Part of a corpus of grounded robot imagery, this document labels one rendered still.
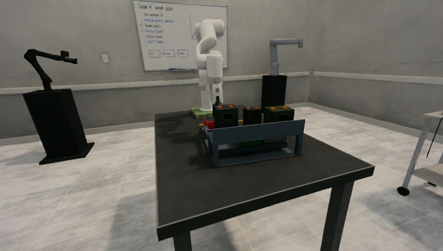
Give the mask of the red bin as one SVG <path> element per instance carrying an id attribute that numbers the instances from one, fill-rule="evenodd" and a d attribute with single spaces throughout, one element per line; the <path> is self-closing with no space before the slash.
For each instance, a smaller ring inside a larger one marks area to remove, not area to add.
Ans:
<path id="1" fill-rule="evenodd" d="M 214 121 L 207 122 L 205 119 L 204 119 L 204 126 L 208 126 L 209 130 L 215 128 Z"/>

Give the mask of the green open bin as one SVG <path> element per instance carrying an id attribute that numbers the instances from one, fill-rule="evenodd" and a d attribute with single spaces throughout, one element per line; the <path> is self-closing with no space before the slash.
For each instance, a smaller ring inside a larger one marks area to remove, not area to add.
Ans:
<path id="1" fill-rule="evenodd" d="M 252 146 L 252 145 L 260 145 L 260 144 L 262 144 L 262 140 L 235 143 L 235 145 L 236 145 L 237 147 Z"/>

